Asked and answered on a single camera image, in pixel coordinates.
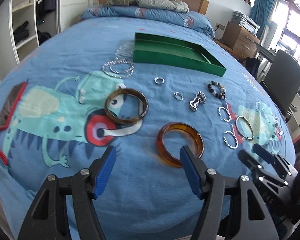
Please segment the silver bolt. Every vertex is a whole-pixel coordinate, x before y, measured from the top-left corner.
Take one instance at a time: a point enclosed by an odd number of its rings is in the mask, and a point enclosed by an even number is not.
[[[241,175],[240,178],[242,181],[249,181],[249,177],[247,175]]]
[[[80,171],[81,175],[88,175],[89,172],[90,172],[89,169],[82,169],[82,170]]]
[[[216,172],[215,169],[208,169],[207,172],[208,172],[208,174],[210,174],[210,175],[216,175],[216,174],[217,174],[217,172]]]
[[[48,181],[54,181],[56,179],[55,175],[49,175],[48,176]]]

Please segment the pillow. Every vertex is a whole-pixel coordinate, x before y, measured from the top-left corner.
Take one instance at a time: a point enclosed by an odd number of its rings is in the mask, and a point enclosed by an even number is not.
[[[215,37],[214,30],[208,18],[205,15],[194,11],[177,13],[161,9],[140,8],[138,6],[104,7],[103,5],[100,5],[94,8],[85,9],[83,14],[79,17],[79,21],[94,17],[133,17],[149,19],[194,29],[210,38]]]

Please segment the white printer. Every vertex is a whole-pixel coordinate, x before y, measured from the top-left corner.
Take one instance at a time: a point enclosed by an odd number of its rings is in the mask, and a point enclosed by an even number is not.
[[[249,18],[242,12],[234,11],[231,22],[242,26],[255,36],[260,29],[260,26],[258,24],[256,24],[251,18]]]

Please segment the brown bangle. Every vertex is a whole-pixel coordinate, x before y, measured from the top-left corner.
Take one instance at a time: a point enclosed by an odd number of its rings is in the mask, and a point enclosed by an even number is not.
[[[158,133],[157,136],[157,149],[159,152],[159,155],[161,158],[167,162],[168,164],[181,168],[181,161],[173,157],[166,149],[166,147],[163,145],[163,136],[167,131],[172,131],[172,130],[177,130],[177,131],[185,131],[188,134],[191,135],[191,137],[195,140],[197,144],[197,154],[195,155],[196,158],[201,158],[203,151],[204,151],[204,144],[201,135],[199,132],[191,127],[190,125],[186,123],[181,123],[181,122],[172,122],[166,124],[164,127],[161,128],[161,130]]]
[[[120,118],[114,116],[109,111],[108,105],[110,104],[111,100],[114,99],[118,95],[132,95],[132,96],[135,96],[136,98],[138,98],[139,100],[141,100],[142,105],[143,105],[143,113],[140,114],[139,116],[131,118],[131,119],[120,119]],[[148,103],[148,99],[145,97],[145,95],[135,89],[132,89],[132,88],[122,88],[122,89],[118,89],[118,90],[112,92],[107,97],[107,100],[105,103],[106,115],[113,122],[120,123],[120,124],[134,124],[134,123],[138,122],[140,119],[142,119],[146,115],[146,113],[148,112],[148,108],[149,108],[149,103]]]

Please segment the power outlet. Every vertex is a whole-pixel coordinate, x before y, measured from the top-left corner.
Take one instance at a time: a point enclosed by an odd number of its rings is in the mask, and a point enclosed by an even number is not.
[[[224,27],[222,24],[217,23],[217,24],[216,24],[216,27],[218,27],[218,25],[219,25],[219,29],[221,29],[221,30],[223,30],[223,31],[225,30],[226,27]]]

